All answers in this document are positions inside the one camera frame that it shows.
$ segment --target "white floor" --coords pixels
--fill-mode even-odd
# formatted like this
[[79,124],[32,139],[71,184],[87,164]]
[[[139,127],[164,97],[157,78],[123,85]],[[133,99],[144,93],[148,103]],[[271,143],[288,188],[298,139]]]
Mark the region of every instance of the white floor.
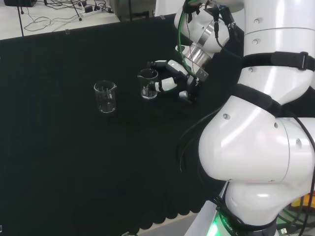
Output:
[[[94,0],[88,0],[87,2],[88,4],[95,4]],[[99,4],[103,1],[96,0],[96,2],[97,4]],[[28,30],[40,29],[40,30],[28,31],[26,29],[23,29],[24,36],[40,34],[40,33],[48,33],[48,32],[53,32],[53,31],[61,31],[65,29],[76,29],[76,28],[83,28],[83,27],[97,26],[97,25],[119,22],[119,19],[114,13],[107,13],[105,11],[103,12],[99,11],[99,13],[92,16],[82,17],[82,21],[79,21],[78,17],[75,16],[76,12],[73,8],[55,10],[55,9],[45,6],[43,2],[36,2],[33,7],[29,7],[28,9],[30,11],[30,16],[32,16],[34,20],[39,16],[49,17],[51,19],[57,18],[57,17],[60,17],[60,18],[73,17],[73,18],[71,20],[56,19],[61,22],[54,21],[54,23],[51,26],[47,26],[44,29],[40,29],[40,28],[43,28],[44,26],[48,25],[50,21],[45,20],[44,18],[38,19],[38,21],[41,21],[41,20],[45,20],[45,21],[31,24],[26,29]],[[23,27],[25,27],[29,23],[33,22],[33,20],[31,19],[31,17],[28,16],[28,10],[26,7],[23,7],[23,11],[24,11],[24,14],[21,15],[21,19],[22,19],[22,25]],[[22,33],[21,33],[21,26],[20,26],[17,7],[6,6],[4,5],[3,0],[0,0],[0,40],[7,39],[7,38],[21,37],[21,36],[22,36]]]

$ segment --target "table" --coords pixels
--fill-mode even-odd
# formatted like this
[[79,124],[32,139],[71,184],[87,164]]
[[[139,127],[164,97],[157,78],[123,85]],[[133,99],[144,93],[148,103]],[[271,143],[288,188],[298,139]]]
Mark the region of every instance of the table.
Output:
[[[102,3],[104,1],[97,0],[97,4]],[[94,0],[88,0],[88,4],[94,4]],[[65,18],[68,19],[72,16],[76,15],[76,12],[73,8],[65,8],[65,9],[52,9],[47,6],[42,1],[38,1],[35,3],[33,7],[29,7],[29,12],[31,16],[46,16],[53,18]],[[29,23],[32,22],[32,19],[28,16],[28,10],[26,7],[23,7],[24,14],[21,15],[22,25],[23,27],[27,26]],[[65,24],[62,22],[54,22],[52,26],[46,27],[41,30],[37,30],[43,28],[45,24],[48,22],[44,21],[41,23],[36,23],[27,27],[29,30],[37,30],[37,31],[24,31],[24,35],[34,35],[40,33],[48,33],[53,31],[64,31],[65,29],[77,29],[77,28],[84,28],[90,26],[97,26],[97,25],[104,25],[109,23],[119,22],[118,17],[114,13],[107,13],[105,11],[100,12],[98,14],[83,17],[82,21],[78,20],[78,17],[73,17],[73,22]],[[14,38],[14,37],[21,37],[21,27],[20,21],[18,16],[18,11],[16,7],[13,6],[6,6],[4,5],[3,1],[0,1],[0,21],[6,22],[6,24],[0,24],[0,39],[7,39],[7,38]]]
[[[136,75],[146,62],[178,60],[173,20],[0,41],[3,235],[116,236],[199,212],[207,198],[196,174],[198,142],[188,150],[185,174],[177,168],[175,145],[226,101],[241,62],[215,55],[195,105],[172,93],[143,100]],[[79,50],[82,44],[91,50]],[[103,79],[118,86],[112,117],[96,108],[93,85]],[[295,101],[297,115],[312,107],[305,103],[310,97],[313,90]],[[217,193],[223,184],[206,180]]]

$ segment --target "green cable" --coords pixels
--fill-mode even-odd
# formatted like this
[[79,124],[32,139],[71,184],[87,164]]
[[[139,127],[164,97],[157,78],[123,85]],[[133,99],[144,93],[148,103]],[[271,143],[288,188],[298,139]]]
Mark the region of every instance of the green cable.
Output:
[[179,42],[179,52],[180,55],[182,57],[182,61],[183,61],[183,66],[185,67],[186,71],[193,77],[195,77],[195,75],[193,74],[193,72],[191,71],[190,67],[187,65],[184,55],[183,55],[183,50],[182,50],[182,44],[181,44],[181,29],[183,26],[183,21],[184,21],[184,17],[185,14],[182,14],[181,18],[180,18],[180,23],[179,23],[179,30],[178,30],[178,42]]

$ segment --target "yellow object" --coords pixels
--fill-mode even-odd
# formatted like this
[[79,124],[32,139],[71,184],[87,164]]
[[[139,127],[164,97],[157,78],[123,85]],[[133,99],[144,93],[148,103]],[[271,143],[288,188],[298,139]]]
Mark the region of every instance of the yellow object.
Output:
[[[309,200],[310,200],[310,195],[305,195],[304,196],[304,201],[303,201],[303,206],[304,207],[307,207],[308,204],[309,204]],[[295,200],[294,202],[291,203],[291,206],[292,207],[299,207],[301,204],[301,199],[297,199]],[[312,199],[312,208],[315,208],[315,196],[313,196],[313,199]]]

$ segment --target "black strap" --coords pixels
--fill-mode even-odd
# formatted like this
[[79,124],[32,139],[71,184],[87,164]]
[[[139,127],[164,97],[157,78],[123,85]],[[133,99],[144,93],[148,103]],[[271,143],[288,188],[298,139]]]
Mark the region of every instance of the black strap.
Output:
[[301,53],[259,53],[243,58],[243,68],[251,66],[288,66],[299,70],[315,71],[315,59],[306,52]]
[[237,84],[232,95],[266,110],[275,117],[281,114],[281,105],[273,100],[271,96],[246,85]]

